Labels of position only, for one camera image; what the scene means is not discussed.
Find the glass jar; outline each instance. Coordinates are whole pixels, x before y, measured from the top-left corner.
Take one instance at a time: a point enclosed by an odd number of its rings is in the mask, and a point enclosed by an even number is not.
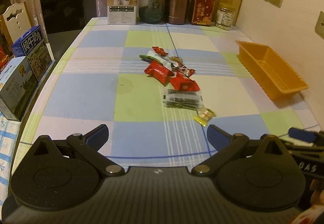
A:
[[[157,24],[162,22],[165,0],[140,0],[138,13],[142,22]]]
[[[230,30],[235,15],[235,8],[226,3],[219,3],[215,25],[220,29]]]

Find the snack package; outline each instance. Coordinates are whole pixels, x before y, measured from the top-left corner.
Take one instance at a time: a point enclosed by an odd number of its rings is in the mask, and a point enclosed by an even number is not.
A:
[[[178,76],[171,78],[170,83],[173,85],[174,89],[182,91],[199,91],[198,84],[191,80],[190,78],[184,76]]]
[[[162,49],[162,48],[159,48],[159,47],[152,47],[152,49],[153,49],[156,53],[158,53],[158,55],[160,55],[160,56],[166,56],[166,55],[168,55],[168,53],[165,52],[164,49]]]
[[[173,72],[159,64],[154,60],[144,71],[146,74],[151,75],[163,85],[166,85],[168,82],[168,77],[173,76]]]
[[[213,117],[216,117],[216,114],[211,109],[203,107],[198,111],[198,114],[194,116],[193,119],[200,123],[202,126],[206,127],[209,120]]]
[[[199,91],[179,91],[173,89],[164,90],[163,103],[166,107],[181,107],[192,110],[199,110],[204,106]]]
[[[158,53],[156,53],[153,50],[150,50],[146,55],[140,55],[140,58],[147,62],[152,62],[153,60],[156,60],[159,64],[163,65],[169,70],[172,70],[173,67],[176,68],[179,66],[177,62],[169,60],[168,57],[161,57]]]
[[[177,72],[179,74],[181,74],[182,76],[185,76],[187,78],[189,78],[192,74],[194,74],[196,71],[194,69],[189,69],[186,66],[182,65],[182,66],[178,66],[176,68]]]
[[[179,63],[179,66],[183,66],[183,59],[176,56],[169,56],[169,60]]]
[[[200,107],[191,104],[183,104],[183,103],[175,103],[175,102],[167,102],[167,101],[164,101],[163,103],[165,107],[184,108],[184,109],[190,109],[195,111],[200,109]]]

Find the blue milk box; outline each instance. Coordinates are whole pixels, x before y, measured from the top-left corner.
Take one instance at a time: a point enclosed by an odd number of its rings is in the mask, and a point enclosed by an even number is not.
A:
[[[48,52],[40,26],[32,27],[12,45],[15,57],[26,56],[38,81],[51,64],[52,59]]]
[[[8,119],[21,121],[30,95],[37,86],[26,57],[13,58],[0,74],[0,111]]]

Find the white wall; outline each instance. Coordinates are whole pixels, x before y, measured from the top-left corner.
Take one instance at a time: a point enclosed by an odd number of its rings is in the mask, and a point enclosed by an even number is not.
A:
[[[243,0],[236,23],[253,42],[272,47],[309,85],[303,96],[324,128],[324,40],[314,28],[324,0]]]

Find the red candy wrapper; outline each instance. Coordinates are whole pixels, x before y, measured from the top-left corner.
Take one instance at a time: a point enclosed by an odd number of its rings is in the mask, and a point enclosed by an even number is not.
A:
[[[162,48],[159,48],[159,47],[152,47],[152,49],[153,49],[156,53],[158,53],[158,55],[160,55],[160,56],[166,56],[166,55],[168,55],[168,53],[165,52],[164,49],[162,49]]]
[[[184,76],[178,76],[171,78],[170,83],[173,85],[175,90],[184,90],[184,91],[199,91],[198,84]]]
[[[178,73],[180,73],[181,75],[189,78],[192,74],[194,74],[196,71],[194,69],[189,69],[184,65],[179,65],[179,67],[176,68],[176,70],[178,71]]]
[[[159,64],[154,60],[144,71],[146,74],[151,75],[163,85],[167,84],[167,79],[169,76],[173,76],[173,72],[165,68],[163,65]]]

